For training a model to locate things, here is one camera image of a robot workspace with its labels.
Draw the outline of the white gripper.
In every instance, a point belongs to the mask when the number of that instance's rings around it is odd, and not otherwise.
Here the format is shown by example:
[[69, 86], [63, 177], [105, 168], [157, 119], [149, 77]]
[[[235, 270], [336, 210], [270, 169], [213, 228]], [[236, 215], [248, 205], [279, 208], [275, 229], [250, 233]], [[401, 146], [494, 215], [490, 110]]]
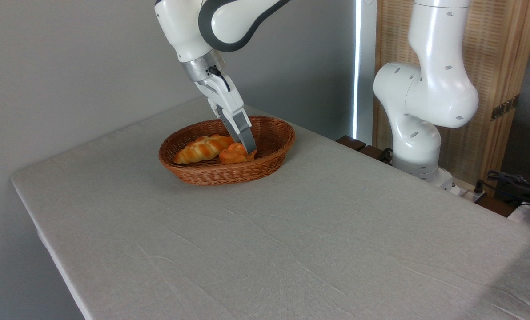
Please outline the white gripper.
[[222, 120], [231, 138], [243, 144], [247, 154], [256, 151], [244, 101], [231, 78], [228, 75], [210, 75], [208, 79], [196, 81], [195, 84], [208, 98], [214, 114]]

